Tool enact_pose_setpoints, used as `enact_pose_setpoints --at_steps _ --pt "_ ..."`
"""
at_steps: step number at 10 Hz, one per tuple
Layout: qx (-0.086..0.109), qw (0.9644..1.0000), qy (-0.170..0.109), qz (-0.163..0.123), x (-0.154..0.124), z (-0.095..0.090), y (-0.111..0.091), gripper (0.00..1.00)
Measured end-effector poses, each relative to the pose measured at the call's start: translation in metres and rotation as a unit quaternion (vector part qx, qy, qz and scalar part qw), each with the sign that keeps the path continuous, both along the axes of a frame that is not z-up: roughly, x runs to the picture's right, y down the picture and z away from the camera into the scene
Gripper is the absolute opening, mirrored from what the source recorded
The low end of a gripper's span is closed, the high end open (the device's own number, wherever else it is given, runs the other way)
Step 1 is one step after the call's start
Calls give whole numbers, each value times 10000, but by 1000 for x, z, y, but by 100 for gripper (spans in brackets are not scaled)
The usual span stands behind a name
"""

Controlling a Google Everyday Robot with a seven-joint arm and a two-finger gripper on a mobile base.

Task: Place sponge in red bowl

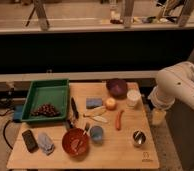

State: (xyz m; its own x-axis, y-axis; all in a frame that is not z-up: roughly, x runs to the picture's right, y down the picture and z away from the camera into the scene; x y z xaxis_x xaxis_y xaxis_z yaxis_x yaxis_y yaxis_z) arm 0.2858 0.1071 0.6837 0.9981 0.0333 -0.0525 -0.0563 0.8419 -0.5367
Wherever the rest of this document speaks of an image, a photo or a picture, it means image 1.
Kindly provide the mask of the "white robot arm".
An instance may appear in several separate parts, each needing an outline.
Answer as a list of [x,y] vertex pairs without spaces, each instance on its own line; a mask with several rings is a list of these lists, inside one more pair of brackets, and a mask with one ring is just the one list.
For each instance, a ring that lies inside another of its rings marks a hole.
[[180,62],[157,72],[156,86],[148,96],[153,106],[168,110],[178,99],[194,110],[194,64]]

